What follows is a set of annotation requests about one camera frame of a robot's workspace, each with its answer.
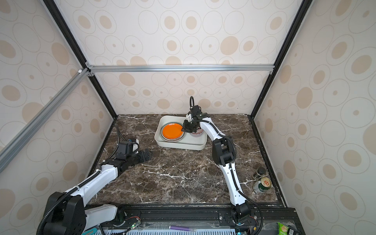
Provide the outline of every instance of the brown marble surface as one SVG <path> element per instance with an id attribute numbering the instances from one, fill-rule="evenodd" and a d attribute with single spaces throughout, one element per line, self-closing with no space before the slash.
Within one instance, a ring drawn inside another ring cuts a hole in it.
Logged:
<path id="1" fill-rule="evenodd" d="M 120 115 L 117 124 L 125 138 L 136 137 L 140 149 L 149 148 L 153 159 L 125 171 L 105 186 L 89 204 L 116 203 L 229 203 L 230 196 L 221 170 L 212 160 L 208 137 L 201 151 L 161 148 L 154 140 L 163 115 Z M 277 202 L 274 188 L 259 195 L 252 190 L 252 174 L 265 167 L 246 115 L 212 114 L 215 125 L 233 137 L 237 148 L 235 166 L 243 192 L 256 202 Z M 116 147 L 114 128 L 97 168 Z"/>

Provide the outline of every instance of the wallpaper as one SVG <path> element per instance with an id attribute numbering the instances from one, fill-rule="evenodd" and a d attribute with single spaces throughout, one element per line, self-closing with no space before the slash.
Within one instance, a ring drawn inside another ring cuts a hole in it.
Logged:
<path id="1" fill-rule="evenodd" d="M 85 78 L 0 174 L 0 234 L 35 234 L 48 197 L 88 174 L 112 123 Z"/>
<path id="2" fill-rule="evenodd" d="M 36 0 L 0 1 L 0 151 L 81 66 Z"/>
<path id="3" fill-rule="evenodd" d="M 308 235 L 376 231 L 376 1 L 317 0 L 255 119 Z"/>
<path id="4" fill-rule="evenodd" d="M 273 64 L 301 0 L 56 0 L 93 65 Z"/>
<path id="5" fill-rule="evenodd" d="M 268 71 L 97 73 L 118 114 L 250 114 Z"/>

